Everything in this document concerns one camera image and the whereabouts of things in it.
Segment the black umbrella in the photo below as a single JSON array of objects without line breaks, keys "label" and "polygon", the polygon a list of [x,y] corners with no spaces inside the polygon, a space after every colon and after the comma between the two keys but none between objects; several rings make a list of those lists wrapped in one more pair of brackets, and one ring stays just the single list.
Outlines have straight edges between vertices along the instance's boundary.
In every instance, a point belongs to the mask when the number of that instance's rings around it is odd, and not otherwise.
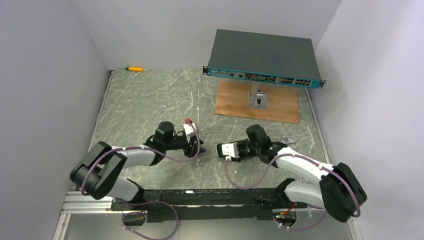
[{"label": "black umbrella", "polygon": [[216,145],[216,158],[219,161],[224,161],[226,159],[226,156],[223,154],[222,145],[222,143]]}]

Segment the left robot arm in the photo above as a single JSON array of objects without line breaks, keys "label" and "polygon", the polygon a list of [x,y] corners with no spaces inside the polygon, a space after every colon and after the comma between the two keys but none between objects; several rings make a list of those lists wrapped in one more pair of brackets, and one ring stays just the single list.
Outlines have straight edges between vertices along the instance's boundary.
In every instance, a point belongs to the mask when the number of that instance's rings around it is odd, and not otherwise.
[{"label": "left robot arm", "polygon": [[176,131],[173,123],[162,121],[154,134],[138,146],[97,142],[71,170],[69,178],[80,187],[82,195],[95,200],[113,197],[141,204],[146,200],[144,188],[133,180],[121,179],[122,170],[155,166],[164,158],[187,163],[206,152],[203,143],[198,126],[189,118],[184,120],[181,131]]}]

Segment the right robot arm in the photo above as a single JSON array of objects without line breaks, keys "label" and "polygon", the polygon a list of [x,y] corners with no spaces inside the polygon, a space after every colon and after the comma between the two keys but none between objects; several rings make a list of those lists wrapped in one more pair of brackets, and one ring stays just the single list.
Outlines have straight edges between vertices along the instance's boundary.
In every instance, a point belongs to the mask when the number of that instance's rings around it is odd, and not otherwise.
[{"label": "right robot arm", "polygon": [[368,196],[351,168],[345,163],[336,165],[319,162],[297,152],[285,141],[271,141],[259,124],[246,129],[247,138],[231,142],[223,150],[227,161],[258,158],[270,168],[295,173],[305,182],[285,178],[276,188],[274,202],[289,206],[302,203],[323,209],[339,222],[361,216],[361,207]]}]

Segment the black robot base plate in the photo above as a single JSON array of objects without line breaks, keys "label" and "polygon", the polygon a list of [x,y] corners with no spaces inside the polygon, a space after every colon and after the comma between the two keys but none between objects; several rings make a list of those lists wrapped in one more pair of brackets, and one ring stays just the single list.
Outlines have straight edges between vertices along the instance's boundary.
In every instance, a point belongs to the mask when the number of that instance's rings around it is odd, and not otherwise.
[{"label": "black robot base plate", "polygon": [[304,209],[275,188],[146,189],[141,199],[127,204],[114,198],[112,211],[143,211],[148,223],[174,220],[256,219],[273,220],[278,211]]}]

